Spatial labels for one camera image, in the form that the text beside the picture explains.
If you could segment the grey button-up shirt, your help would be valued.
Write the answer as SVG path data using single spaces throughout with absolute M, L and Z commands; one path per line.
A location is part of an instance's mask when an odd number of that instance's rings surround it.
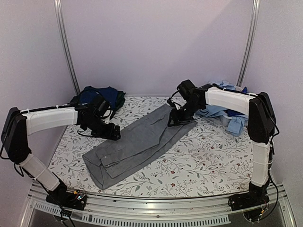
M 82 158 L 94 184 L 105 190 L 160 156 L 190 132 L 196 122 L 168 127 L 171 108 L 162 105 L 121 130 L 121 139 L 106 140 Z

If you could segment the right robot arm white sleeves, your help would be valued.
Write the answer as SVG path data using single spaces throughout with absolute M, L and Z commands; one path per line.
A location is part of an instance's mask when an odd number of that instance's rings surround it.
M 267 93 L 244 93 L 219 87 L 217 84 L 195 86 L 189 79 L 177 86 L 177 92 L 185 104 L 196 105 L 196 111 L 207 105 L 231 109 L 248 116 L 247 131 L 252 143 L 253 172 L 250 183 L 262 187 L 269 185 L 274 145 L 278 134 L 276 117 Z

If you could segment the robot arm white sleeves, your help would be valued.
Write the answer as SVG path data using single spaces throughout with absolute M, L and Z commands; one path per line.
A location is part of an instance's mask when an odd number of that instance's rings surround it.
M 78 125 L 83 130 L 91 130 L 93 119 L 104 121 L 104 113 L 109 104 L 101 96 L 91 104 L 66 104 L 38 109 L 19 110 L 12 107 L 6 117 L 1 133 L 1 152 L 5 151 L 4 160 L 10 160 L 25 170 L 47 190 L 56 189 L 60 179 L 45 164 L 33 155 L 28 146 L 29 135 L 36 132 L 69 125 Z
M 278 134 L 276 117 L 267 93 L 244 93 L 219 87 L 217 84 L 195 86 L 189 79 L 177 86 L 177 92 L 185 104 L 196 105 L 196 111 L 207 105 L 231 109 L 248 116 L 247 131 L 252 143 L 253 172 L 250 183 L 262 187 L 269 185 L 274 145 Z

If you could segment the left robot arm white sleeves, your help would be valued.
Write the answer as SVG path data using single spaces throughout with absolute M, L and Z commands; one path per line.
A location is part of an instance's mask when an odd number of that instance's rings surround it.
M 45 164 L 33 155 L 28 146 L 29 135 L 36 132 L 69 125 L 78 125 L 83 130 L 91 130 L 93 119 L 104 121 L 104 113 L 109 104 L 101 96 L 91 104 L 66 104 L 38 109 L 19 110 L 12 107 L 6 117 L 1 133 L 1 152 L 5 151 L 4 160 L 10 160 L 25 170 L 47 190 L 56 189 L 60 179 Z

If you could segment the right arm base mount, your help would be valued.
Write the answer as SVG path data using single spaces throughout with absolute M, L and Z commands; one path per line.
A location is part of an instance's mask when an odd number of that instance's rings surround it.
M 228 205 L 231 207 L 232 211 L 258 206 L 257 209 L 246 211 L 243 214 L 245 219 L 250 222 L 259 221 L 265 213 L 265 209 L 267 208 L 269 202 L 267 187 L 267 184 L 263 185 L 262 187 L 258 187 L 253 183 L 250 183 L 249 191 L 230 196 L 228 199 Z

